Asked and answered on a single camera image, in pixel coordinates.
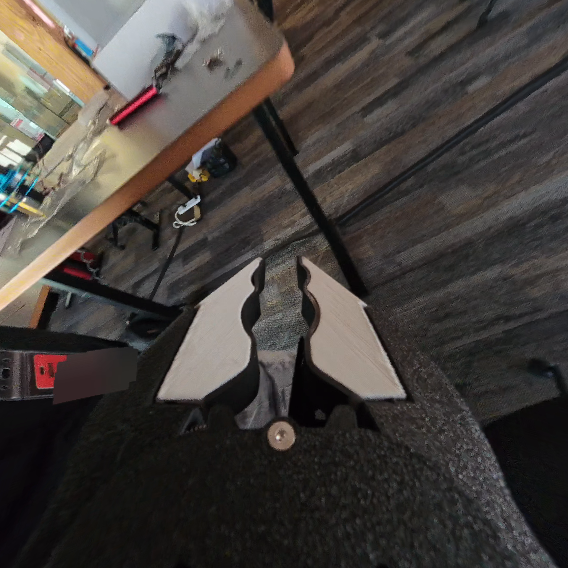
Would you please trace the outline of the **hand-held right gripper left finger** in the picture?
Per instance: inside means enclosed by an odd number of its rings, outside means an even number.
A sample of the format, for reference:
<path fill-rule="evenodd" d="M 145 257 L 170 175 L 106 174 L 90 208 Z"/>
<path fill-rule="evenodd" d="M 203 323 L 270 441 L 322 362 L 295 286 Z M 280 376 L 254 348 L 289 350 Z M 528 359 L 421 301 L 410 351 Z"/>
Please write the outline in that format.
<path fill-rule="evenodd" d="M 253 327 L 264 283 L 265 261 L 258 257 L 199 302 L 156 401 L 252 403 L 259 390 Z"/>

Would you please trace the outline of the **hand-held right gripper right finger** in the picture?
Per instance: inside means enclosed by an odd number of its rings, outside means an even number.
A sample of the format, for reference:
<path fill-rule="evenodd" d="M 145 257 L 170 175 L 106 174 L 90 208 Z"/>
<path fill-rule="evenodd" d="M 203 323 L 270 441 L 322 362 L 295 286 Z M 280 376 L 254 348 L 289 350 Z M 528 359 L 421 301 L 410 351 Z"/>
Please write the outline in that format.
<path fill-rule="evenodd" d="M 355 401 L 407 399 L 367 304 L 308 258 L 296 265 L 310 371 Z"/>

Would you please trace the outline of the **black desk leg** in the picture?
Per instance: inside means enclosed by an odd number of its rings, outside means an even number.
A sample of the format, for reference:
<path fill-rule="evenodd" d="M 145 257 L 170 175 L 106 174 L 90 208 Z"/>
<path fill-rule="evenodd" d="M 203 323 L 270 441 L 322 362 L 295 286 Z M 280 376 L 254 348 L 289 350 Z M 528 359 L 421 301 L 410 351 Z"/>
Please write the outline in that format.
<path fill-rule="evenodd" d="M 270 98 L 252 110 L 252 115 L 270 144 L 280 165 L 301 198 L 310 217 L 323 234 L 351 291 L 363 298 L 368 290 L 334 223 L 326 216 L 315 194 L 309 187 L 295 157 L 298 150 Z"/>

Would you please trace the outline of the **white power strip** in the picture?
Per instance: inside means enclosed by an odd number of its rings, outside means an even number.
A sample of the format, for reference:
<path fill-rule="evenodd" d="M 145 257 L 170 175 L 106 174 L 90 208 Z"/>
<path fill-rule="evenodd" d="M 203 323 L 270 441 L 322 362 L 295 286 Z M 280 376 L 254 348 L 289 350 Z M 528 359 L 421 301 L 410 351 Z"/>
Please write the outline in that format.
<path fill-rule="evenodd" d="M 181 229 L 197 224 L 202 217 L 200 203 L 201 196 L 197 195 L 185 204 L 180 205 L 174 214 L 173 227 L 175 229 Z"/>

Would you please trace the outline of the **black yellow power tool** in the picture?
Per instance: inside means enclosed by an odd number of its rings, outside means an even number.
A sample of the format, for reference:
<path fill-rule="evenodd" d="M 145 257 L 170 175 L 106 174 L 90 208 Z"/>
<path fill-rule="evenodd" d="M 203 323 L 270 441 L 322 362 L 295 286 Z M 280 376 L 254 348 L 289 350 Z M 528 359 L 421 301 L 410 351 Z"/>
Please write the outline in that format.
<path fill-rule="evenodd" d="M 207 182 L 233 171 L 238 159 L 222 138 L 213 138 L 194 153 L 185 167 L 192 183 Z"/>

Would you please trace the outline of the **person's black clothing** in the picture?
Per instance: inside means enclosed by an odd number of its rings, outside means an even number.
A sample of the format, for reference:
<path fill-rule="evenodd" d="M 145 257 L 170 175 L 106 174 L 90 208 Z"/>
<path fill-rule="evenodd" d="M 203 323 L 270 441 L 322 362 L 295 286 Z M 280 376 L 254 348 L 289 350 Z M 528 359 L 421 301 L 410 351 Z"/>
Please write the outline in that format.
<path fill-rule="evenodd" d="M 1 402 L 1 567 L 11 567 L 58 484 L 79 429 L 104 394 L 136 380 L 138 351 L 123 342 L 1 327 L 1 351 L 43 354 L 53 398 Z"/>

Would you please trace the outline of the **large clear plastic bag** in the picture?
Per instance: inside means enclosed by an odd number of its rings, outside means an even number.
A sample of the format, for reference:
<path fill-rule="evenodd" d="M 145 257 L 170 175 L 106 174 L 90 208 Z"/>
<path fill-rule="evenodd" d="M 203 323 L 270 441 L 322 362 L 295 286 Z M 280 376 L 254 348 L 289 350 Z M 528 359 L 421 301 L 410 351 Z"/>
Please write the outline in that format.
<path fill-rule="evenodd" d="M 79 219 L 81 192 L 99 173 L 107 158 L 100 137 L 107 120 L 122 99 L 109 86 L 98 92 L 79 111 L 77 120 L 43 156 L 32 151 L 20 164 L 39 176 L 44 194 L 45 219 L 1 213 L 1 259 L 16 258 L 50 231 L 62 232 Z"/>

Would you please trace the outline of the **dark red metal tube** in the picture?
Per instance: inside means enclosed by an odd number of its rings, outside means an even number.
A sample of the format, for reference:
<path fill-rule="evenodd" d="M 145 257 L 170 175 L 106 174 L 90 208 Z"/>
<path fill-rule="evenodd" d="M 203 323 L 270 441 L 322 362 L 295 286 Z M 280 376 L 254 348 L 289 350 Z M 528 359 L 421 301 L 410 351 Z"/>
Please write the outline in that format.
<path fill-rule="evenodd" d="M 149 103 L 153 102 L 160 96 L 160 89 L 155 85 L 149 85 L 142 89 L 131 100 L 125 103 L 122 107 L 118 108 L 112 114 L 107 123 L 109 125 L 118 126 L 128 120 L 130 117 L 138 113 L 142 108 L 146 107 Z"/>

